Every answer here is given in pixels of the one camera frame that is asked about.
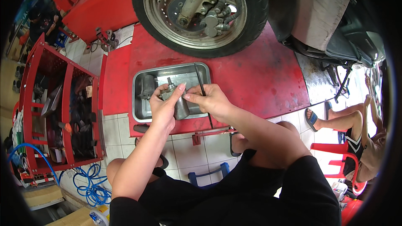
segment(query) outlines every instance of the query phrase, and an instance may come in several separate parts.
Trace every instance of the white shoe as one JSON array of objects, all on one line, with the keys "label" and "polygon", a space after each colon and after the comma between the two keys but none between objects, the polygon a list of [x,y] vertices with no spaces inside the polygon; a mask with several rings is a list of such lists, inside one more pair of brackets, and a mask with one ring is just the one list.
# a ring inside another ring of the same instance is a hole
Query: white shoe
[{"label": "white shoe", "polygon": [[59,53],[64,55],[64,56],[67,55],[66,49],[64,47],[62,49],[60,49]]}]

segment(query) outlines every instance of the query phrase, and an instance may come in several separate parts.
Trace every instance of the blue plastic stool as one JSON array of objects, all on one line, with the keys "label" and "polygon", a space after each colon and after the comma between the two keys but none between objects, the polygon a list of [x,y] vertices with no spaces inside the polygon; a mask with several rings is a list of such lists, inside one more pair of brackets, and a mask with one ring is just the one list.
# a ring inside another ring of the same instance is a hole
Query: blue plastic stool
[{"label": "blue plastic stool", "polygon": [[199,187],[199,188],[202,188],[202,189],[209,189],[209,188],[217,185],[218,183],[212,183],[212,184],[200,187],[200,186],[198,186],[198,183],[197,183],[197,177],[210,175],[210,174],[213,174],[213,173],[216,173],[216,172],[219,172],[219,171],[222,171],[222,175],[225,178],[225,176],[228,175],[228,173],[230,172],[229,164],[228,163],[222,163],[221,167],[219,169],[217,169],[215,171],[212,171],[212,172],[209,172],[209,173],[206,173],[206,174],[202,174],[202,175],[196,175],[195,172],[190,172],[190,173],[188,173],[188,179],[190,180],[190,183],[193,184],[196,187]]},{"label": "blue plastic stool", "polygon": [[65,47],[66,41],[67,41],[67,35],[65,33],[63,33],[62,31],[60,31],[57,34],[57,38],[54,43],[56,45],[58,45],[59,47]]}]

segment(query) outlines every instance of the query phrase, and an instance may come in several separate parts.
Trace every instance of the coiled blue hose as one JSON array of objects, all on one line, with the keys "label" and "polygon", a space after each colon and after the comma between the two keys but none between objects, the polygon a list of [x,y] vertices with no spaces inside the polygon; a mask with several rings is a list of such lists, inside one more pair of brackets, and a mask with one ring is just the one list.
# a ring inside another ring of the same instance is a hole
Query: coiled blue hose
[{"label": "coiled blue hose", "polygon": [[[34,150],[36,150],[45,160],[45,162],[48,164],[50,170],[53,173],[54,179],[57,183],[58,186],[60,186],[60,180],[62,179],[62,175],[65,171],[62,171],[59,178],[57,178],[56,173],[54,172],[51,164],[49,163],[49,161],[47,160],[47,158],[45,157],[45,155],[35,146],[33,146],[32,144],[29,143],[21,143],[19,144],[17,147],[15,147],[13,149],[13,151],[10,153],[10,155],[8,156],[7,162],[9,163],[11,161],[11,158],[13,157],[13,154],[21,147],[23,146],[27,146],[30,148],[33,148]],[[79,171],[81,171],[81,173],[76,173],[73,176],[73,183],[75,185],[75,187],[77,188],[77,192],[79,195],[82,195],[84,197],[86,197],[86,202],[91,206],[91,207],[96,207],[97,205],[102,205],[102,204],[110,204],[110,202],[106,202],[108,198],[112,197],[112,192],[110,192],[109,190],[104,189],[103,187],[99,187],[99,185],[103,182],[105,182],[107,180],[107,176],[102,176],[102,177],[96,177],[99,172],[100,172],[100,165],[99,164],[93,164],[87,172],[85,172],[82,168],[77,167],[77,169]],[[91,169],[94,169],[94,172],[92,174],[89,174]],[[75,183],[75,177],[77,175],[86,177],[88,179],[88,186],[77,186],[77,184]],[[98,179],[102,179],[104,178],[103,181],[100,181],[96,184],[93,183],[93,180],[98,180]]]},{"label": "coiled blue hose", "polygon": [[[77,167],[77,169],[79,171],[81,171],[81,173],[76,173],[73,176],[73,183],[74,183],[75,187],[77,188],[78,194],[86,197],[86,202],[91,207],[96,207],[97,205],[102,205],[102,204],[110,204],[110,202],[107,202],[107,199],[112,197],[112,192],[110,192],[109,190],[104,189],[103,187],[99,187],[99,185],[101,183],[103,183],[103,182],[105,182],[107,180],[106,176],[96,177],[100,172],[100,167],[101,166],[99,164],[93,164],[88,169],[87,172],[85,172],[82,168]],[[77,184],[75,183],[75,177],[77,175],[87,178],[88,179],[88,186],[77,186]],[[95,184],[93,183],[93,180],[98,180],[98,179],[102,179],[102,178],[104,178],[103,181],[100,181],[100,182],[95,183]]]}]

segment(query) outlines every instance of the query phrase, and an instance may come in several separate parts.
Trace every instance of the motorcycle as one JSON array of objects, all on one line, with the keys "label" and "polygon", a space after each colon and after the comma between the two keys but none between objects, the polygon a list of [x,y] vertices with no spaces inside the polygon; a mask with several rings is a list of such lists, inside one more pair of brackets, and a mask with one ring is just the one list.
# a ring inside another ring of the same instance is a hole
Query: motorcycle
[{"label": "motorcycle", "polygon": [[363,0],[132,0],[143,27],[190,56],[237,53],[268,21],[284,46],[323,63],[372,68],[384,44]]}]

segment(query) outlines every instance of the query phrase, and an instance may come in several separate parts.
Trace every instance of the person in brown shirt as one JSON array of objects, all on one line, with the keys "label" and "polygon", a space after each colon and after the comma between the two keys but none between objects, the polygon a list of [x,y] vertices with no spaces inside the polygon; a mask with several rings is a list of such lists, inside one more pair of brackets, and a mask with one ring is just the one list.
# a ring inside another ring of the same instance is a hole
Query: person in brown shirt
[{"label": "person in brown shirt", "polygon": [[[385,150],[386,128],[383,127],[383,121],[378,115],[377,106],[372,94],[371,79],[366,75],[366,86],[369,89],[364,103],[359,103],[344,110],[335,112],[328,109],[327,120],[319,119],[309,108],[306,109],[305,117],[314,131],[320,128],[333,128],[337,130],[346,130],[345,137],[349,144],[348,152],[353,153],[359,160],[359,169],[356,182],[361,183],[373,179],[381,166],[382,157]],[[367,132],[367,109],[371,107],[371,118],[377,127],[376,134],[370,138]],[[348,180],[352,180],[355,171],[355,163],[352,158],[347,157],[343,174]]]}]

